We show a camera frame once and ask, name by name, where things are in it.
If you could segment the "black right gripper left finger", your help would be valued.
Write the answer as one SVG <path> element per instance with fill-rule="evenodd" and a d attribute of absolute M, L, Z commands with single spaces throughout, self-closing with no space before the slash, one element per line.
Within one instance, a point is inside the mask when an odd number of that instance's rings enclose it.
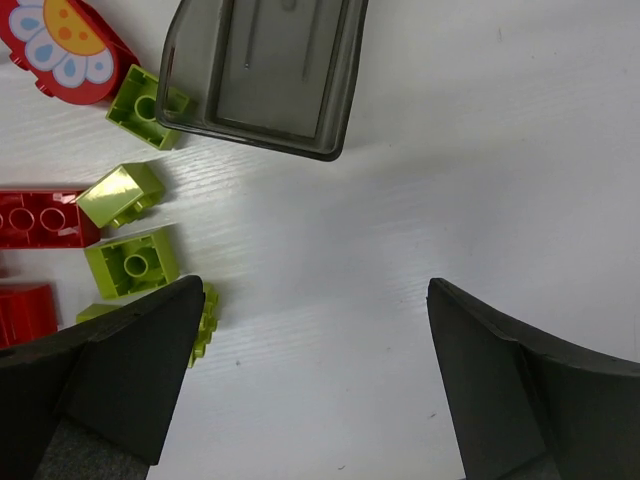
<path fill-rule="evenodd" d="M 203 282 L 1 351 L 4 479 L 144 479 L 158 464 L 196 340 Z"/>

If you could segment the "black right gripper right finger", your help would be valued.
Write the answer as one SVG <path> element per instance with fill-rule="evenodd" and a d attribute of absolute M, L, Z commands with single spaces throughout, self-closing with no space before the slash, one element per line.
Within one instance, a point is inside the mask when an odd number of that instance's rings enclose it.
<path fill-rule="evenodd" d="M 466 478 L 638 478 L 637 363 L 539 330 L 442 278 L 426 300 Z"/>

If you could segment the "lime square lego brick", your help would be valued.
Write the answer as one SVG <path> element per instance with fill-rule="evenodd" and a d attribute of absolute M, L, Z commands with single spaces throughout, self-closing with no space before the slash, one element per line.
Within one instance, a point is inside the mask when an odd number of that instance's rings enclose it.
<path fill-rule="evenodd" d="M 86 248 L 84 255 L 104 300 L 155 290 L 180 276 L 167 227 L 101 242 Z"/>

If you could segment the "lime sloped lego brick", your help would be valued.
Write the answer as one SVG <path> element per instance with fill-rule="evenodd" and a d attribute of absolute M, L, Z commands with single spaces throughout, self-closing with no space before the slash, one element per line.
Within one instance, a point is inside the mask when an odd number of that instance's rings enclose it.
<path fill-rule="evenodd" d="M 120 228 L 140 219 L 165 193 L 148 163 L 125 163 L 85 190 L 76 203 L 97 227 Z"/>

